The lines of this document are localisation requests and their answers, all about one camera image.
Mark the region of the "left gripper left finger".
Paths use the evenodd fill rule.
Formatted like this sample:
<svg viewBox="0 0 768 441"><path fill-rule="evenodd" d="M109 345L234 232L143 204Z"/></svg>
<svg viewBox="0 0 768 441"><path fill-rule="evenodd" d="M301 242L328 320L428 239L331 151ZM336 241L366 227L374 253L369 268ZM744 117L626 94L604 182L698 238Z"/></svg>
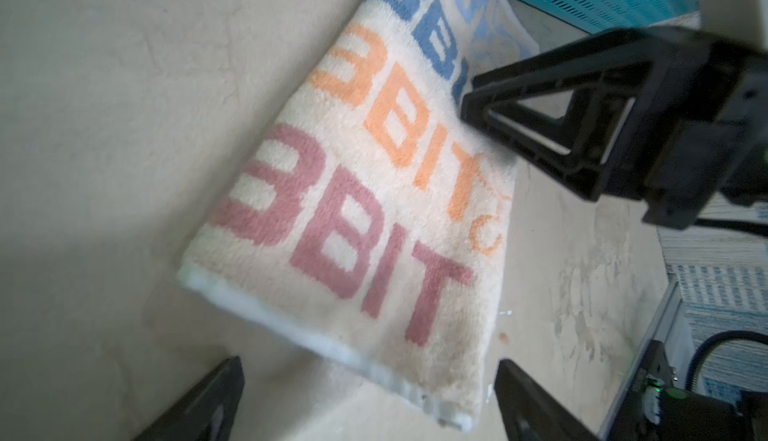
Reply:
<svg viewBox="0 0 768 441"><path fill-rule="evenodd" d="M227 441L245 377L241 358L225 359L135 437L139 441Z"/></svg>

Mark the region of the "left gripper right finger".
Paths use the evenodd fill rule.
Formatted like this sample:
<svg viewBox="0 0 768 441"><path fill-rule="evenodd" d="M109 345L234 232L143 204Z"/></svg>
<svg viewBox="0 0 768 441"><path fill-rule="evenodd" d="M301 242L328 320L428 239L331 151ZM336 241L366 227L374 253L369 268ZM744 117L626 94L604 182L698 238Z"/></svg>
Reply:
<svg viewBox="0 0 768 441"><path fill-rule="evenodd" d="M494 392L508 440L597 440L592 431L510 359L499 362Z"/></svg>

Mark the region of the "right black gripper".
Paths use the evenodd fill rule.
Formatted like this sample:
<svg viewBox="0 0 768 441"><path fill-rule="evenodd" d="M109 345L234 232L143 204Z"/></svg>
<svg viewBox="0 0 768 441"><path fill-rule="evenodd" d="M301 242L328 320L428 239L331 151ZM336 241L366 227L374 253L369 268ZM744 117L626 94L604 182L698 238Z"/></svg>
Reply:
<svg viewBox="0 0 768 441"><path fill-rule="evenodd" d="M634 106L570 104L553 117L489 104L576 90L643 60ZM460 115L583 200L645 201L647 224L767 227L701 215L717 193L743 207L767 199L766 49L685 28L612 29L475 76Z"/></svg>

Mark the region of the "pink orange print towel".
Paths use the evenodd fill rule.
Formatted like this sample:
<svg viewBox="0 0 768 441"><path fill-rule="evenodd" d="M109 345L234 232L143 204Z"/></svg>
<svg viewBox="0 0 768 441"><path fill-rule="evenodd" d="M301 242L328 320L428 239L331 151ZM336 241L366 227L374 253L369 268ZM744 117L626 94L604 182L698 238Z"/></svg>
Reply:
<svg viewBox="0 0 768 441"><path fill-rule="evenodd" d="M537 51L507 0L363 0L179 282L469 431L517 160L460 104L474 75Z"/></svg>

